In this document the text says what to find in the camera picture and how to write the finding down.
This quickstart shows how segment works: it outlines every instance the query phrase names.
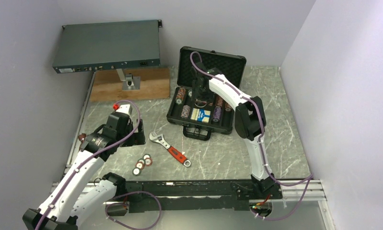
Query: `wall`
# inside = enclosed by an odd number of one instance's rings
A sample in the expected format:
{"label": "wall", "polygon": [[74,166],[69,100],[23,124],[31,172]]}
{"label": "wall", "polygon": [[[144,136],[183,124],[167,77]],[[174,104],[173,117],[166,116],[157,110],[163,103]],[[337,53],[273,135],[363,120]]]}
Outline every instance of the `wall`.
{"label": "wall", "polygon": [[163,64],[183,46],[280,66],[315,0],[58,0],[68,24],[162,19]]}
{"label": "wall", "polygon": [[281,74],[337,229],[383,229],[383,0],[318,0]]}
{"label": "wall", "polygon": [[88,74],[51,68],[62,10],[52,0],[0,0],[0,230],[25,229],[62,176]]}

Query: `red wrench handle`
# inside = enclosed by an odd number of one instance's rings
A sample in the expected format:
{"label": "red wrench handle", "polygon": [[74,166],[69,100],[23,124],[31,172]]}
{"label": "red wrench handle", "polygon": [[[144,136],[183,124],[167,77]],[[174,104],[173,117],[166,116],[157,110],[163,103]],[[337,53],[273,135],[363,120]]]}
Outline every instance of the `red wrench handle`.
{"label": "red wrench handle", "polygon": [[181,154],[177,149],[175,149],[173,146],[170,146],[170,148],[167,150],[169,153],[176,158],[181,164],[184,164],[184,162],[187,160],[187,157],[185,157],[183,154]]}

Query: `gray marble surface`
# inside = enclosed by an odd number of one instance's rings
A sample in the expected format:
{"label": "gray marble surface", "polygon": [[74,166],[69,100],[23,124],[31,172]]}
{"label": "gray marble surface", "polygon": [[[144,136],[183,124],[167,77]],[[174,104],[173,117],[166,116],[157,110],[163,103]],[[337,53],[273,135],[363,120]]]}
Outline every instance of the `gray marble surface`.
{"label": "gray marble surface", "polygon": [[[171,95],[177,87],[177,67],[170,68]],[[284,91],[277,67],[245,68],[240,89],[248,95],[262,98],[267,119],[265,147],[269,165],[277,178],[303,178],[309,168],[303,152],[296,124]],[[119,148],[93,176],[108,172],[122,175],[127,180],[201,180],[248,179],[251,164],[246,146],[234,130],[230,135],[213,133],[209,141],[183,136],[182,127],[169,124],[166,114],[171,99],[135,101],[144,122],[145,136],[151,131],[164,134],[166,141],[192,162],[189,168],[177,162],[167,150],[147,140],[145,145]],[[113,102],[89,103],[82,132],[91,133],[113,111]],[[132,175],[135,163],[144,154],[150,154],[153,164],[141,175]]]}

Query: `gray metal box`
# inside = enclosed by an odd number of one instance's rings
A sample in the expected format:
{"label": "gray metal box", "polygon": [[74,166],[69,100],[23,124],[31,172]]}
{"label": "gray metal box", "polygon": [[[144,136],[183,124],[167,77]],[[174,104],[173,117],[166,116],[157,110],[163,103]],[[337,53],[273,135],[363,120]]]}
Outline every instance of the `gray metal box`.
{"label": "gray metal box", "polygon": [[66,25],[57,73],[160,65],[161,20]]}

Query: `poker chip case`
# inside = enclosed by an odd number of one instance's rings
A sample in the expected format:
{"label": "poker chip case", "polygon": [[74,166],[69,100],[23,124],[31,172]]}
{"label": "poker chip case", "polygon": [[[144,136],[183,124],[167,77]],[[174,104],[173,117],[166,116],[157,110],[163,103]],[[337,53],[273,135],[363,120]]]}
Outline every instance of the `poker chip case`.
{"label": "poker chip case", "polygon": [[[188,138],[209,140],[212,132],[231,134],[234,110],[226,110],[225,101],[221,103],[219,96],[214,95],[214,103],[207,104],[201,108],[204,103],[197,102],[196,104],[195,101],[192,101],[192,97],[189,96],[195,77],[191,71],[192,65],[190,62],[190,54],[193,51],[200,53],[202,62],[207,69],[218,68],[233,85],[239,88],[241,84],[246,65],[245,57],[184,46],[180,49],[177,77],[177,85],[179,87],[174,91],[174,96],[166,115],[167,121],[183,126],[183,134]],[[198,62],[198,56],[194,55],[193,60]],[[176,100],[176,96],[181,88],[185,88],[186,92],[183,93],[181,91],[182,100]],[[214,110],[218,105],[221,105],[221,116],[219,119],[214,119]],[[215,111],[216,116],[218,116],[218,112],[219,109],[217,108]]]}

